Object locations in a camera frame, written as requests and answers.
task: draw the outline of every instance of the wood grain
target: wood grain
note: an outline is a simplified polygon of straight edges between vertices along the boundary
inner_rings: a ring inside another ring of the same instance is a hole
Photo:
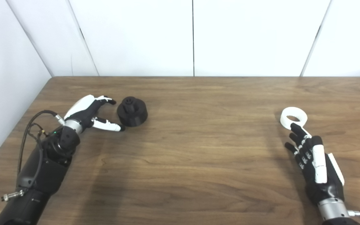
[[[141,98],[148,120],[122,133],[85,131],[41,225],[321,224],[283,147],[289,131],[278,121],[288,106],[307,112],[306,129],[343,171],[347,207],[360,210],[360,78],[56,77],[0,149],[0,196],[14,189],[32,115],[64,115],[87,94]],[[118,121],[113,106],[100,116]]]

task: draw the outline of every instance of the black cable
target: black cable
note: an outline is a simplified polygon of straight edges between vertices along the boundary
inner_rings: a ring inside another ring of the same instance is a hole
[[[35,141],[37,141],[37,137],[34,136],[34,135],[30,132],[30,131],[31,131],[31,128],[32,128],[33,126],[37,126],[37,127],[40,129],[40,131],[44,130],[44,128],[41,127],[39,124],[37,124],[37,123],[35,123],[35,122],[30,125],[30,128],[29,128],[27,134],[28,134],[30,137],[32,137]]]
[[[51,110],[43,110],[35,114],[29,121],[29,123],[26,126],[26,129],[24,130],[23,138],[22,138],[22,144],[20,145],[20,151],[19,151],[19,160],[17,162],[17,175],[19,175],[20,170],[22,169],[22,157],[23,157],[23,150],[24,150],[24,144],[26,143],[26,137],[29,133],[29,129],[31,125],[33,124],[34,120],[39,117],[41,114],[48,113],[51,114],[53,117],[58,115],[56,112]]]
[[[45,132],[44,130],[41,130],[37,134],[37,145],[38,145],[38,149],[40,151],[40,153],[39,153],[40,157],[38,158],[38,166],[37,166],[36,173],[34,174],[34,177],[33,177],[32,181],[30,182],[30,185],[26,188],[25,192],[27,192],[34,185],[34,182],[36,182],[38,174],[41,170],[41,165],[43,164],[44,149],[43,149],[43,145],[41,143],[41,134],[43,134],[44,132]]]

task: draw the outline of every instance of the cable connector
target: cable connector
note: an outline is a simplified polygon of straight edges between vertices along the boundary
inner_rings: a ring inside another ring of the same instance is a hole
[[[62,117],[60,117],[59,114],[56,114],[55,118],[57,119],[57,121],[58,121],[61,125],[65,125],[65,124],[66,124],[65,120],[64,120]]]
[[[360,211],[348,210],[348,215],[350,217],[360,217]]]
[[[23,195],[24,195],[23,190],[20,190],[18,192],[16,191],[11,194],[5,194],[4,196],[1,197],[1,201],[8,202],[12,198],[22,197]]]

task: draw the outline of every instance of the robotic arm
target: robotic arm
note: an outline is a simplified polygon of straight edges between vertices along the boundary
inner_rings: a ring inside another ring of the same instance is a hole
[[[310,201],[319,208],[322,225],[360,225],[351,217],[360,211],[347,210],[344,201],[344,177],[333,154],[324,152],[322,138],[311,136],[303,127],[292,123],[291,144],[285,143],[302,169],[305,191]]]
[[[50,112],[62,126],[43,140],[40,140],[43,132],[39,132],[37,146],[17,176],[16,191],[2,197],[7,205],[0,214],[0,225],[37,224],[49,198],[60,188],[80,144],[79,135],[86,128],[125,130],[123,125],[96,116],[106,103],[116,104],[116,101],[106,96],[87,95],[70,108],[64,119]]]

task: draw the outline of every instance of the black knob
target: black knob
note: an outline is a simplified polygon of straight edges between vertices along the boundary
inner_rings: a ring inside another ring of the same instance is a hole
[[[126,127],[137,127],[147,120],[147,106],[141,99],[126,97],[117,107],[117,115]]]

